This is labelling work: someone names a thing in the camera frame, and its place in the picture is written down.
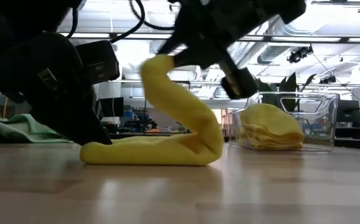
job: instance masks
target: green towel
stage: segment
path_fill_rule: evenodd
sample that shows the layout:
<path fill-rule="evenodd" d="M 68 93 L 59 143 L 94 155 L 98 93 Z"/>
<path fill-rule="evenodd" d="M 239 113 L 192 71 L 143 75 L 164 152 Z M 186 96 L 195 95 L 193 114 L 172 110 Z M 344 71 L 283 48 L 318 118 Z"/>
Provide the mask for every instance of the green towel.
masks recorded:
<path fill-rule="evenodd" d="M 71 142 L 49 127 L 37 122 L 30 114 L 19 114 L 7 121 L 0 121 L 0 135 L 31 143 Z"/>

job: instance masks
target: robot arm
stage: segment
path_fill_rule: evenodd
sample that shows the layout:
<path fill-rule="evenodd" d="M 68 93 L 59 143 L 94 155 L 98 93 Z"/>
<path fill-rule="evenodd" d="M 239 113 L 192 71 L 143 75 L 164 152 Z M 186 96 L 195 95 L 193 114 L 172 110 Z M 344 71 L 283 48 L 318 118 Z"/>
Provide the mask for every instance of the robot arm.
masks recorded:
<path fill-rule="evenodd" d="M 57 2 L 44 3 L 55 13 L 39 21 L 40 27 L 25 26 L 29 15 L 23 11 L 0 6 L 0 91 L 15 102 L 26 100 L 36 120 L 76 143 L 111 144 L 92 108 L 92 84 L 118 78 L 115 53 L 107 40 L 74 47 L 54 33 L 69 9 L 83 4 Z M 288 23 L 306 7 L 304 0 L 179 2 L 174 32 L 158 53 L 168 54 L 185 44 L 187 49 L 174 56 L 177 67 L 205 69 L 218 63 L 225 72 L 222 86 L 232 99 L 250 97 L 257 89 L 247 68 L 239 70 L 226 48 L 272 16 L 279 14 Z"/>

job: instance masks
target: computer monitor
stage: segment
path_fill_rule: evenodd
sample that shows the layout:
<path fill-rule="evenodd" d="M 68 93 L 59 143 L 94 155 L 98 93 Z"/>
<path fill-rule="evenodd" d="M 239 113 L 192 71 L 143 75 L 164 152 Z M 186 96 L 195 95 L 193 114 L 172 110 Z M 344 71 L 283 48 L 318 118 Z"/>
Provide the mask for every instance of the computer monitor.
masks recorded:
<path fill-rule="evenodd" d="M 101 112 L 104 117 L 122 117 L 123 116 L 123 97 L 99 99 Z"/>
<path fill-rule="evenodd" d="M 349 122 L 353 127 L 360 128 L 360 110 L 357 100 L 339 100 L 336 122 Z"/>

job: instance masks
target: wooden table surface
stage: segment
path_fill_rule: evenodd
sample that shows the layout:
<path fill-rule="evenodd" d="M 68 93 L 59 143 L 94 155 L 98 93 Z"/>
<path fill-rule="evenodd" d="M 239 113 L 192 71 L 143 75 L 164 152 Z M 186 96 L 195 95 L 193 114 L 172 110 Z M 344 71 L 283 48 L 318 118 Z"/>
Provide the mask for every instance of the wooden table surface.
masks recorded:
<path fill-rule="evenodd" d="M 360 224 L 360 150 L 206 167 L 86 166 L 74 144 L 0 145 L 0 224 Z"/>

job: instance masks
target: folded yellow towel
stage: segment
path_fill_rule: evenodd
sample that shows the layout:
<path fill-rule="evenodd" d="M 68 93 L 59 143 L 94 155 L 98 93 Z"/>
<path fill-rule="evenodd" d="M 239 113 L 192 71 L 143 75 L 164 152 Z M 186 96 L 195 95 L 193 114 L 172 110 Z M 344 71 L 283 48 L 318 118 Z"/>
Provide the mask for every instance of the folded yellow towel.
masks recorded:
<path fill-rule="evenodd" d="M 238 141 L 247 141 L 256 149 L 302 148 L 304 136 L 297 120 L 276 106 L 256 104 L 239 115 Z"/>
<path fill-rule="evenodd" d="M 173 57 L 157 55 L 141 68 L 146 99 L 192 134 L 170 137 L 138 136 L 114 140 L 113 145 L 91 142 L 80 151 L 87 164 L 188 165 L 209 164 L 222 154 L 224 137 L 211 109 L 190 91 L 172 82 L 167 73 Z"/>

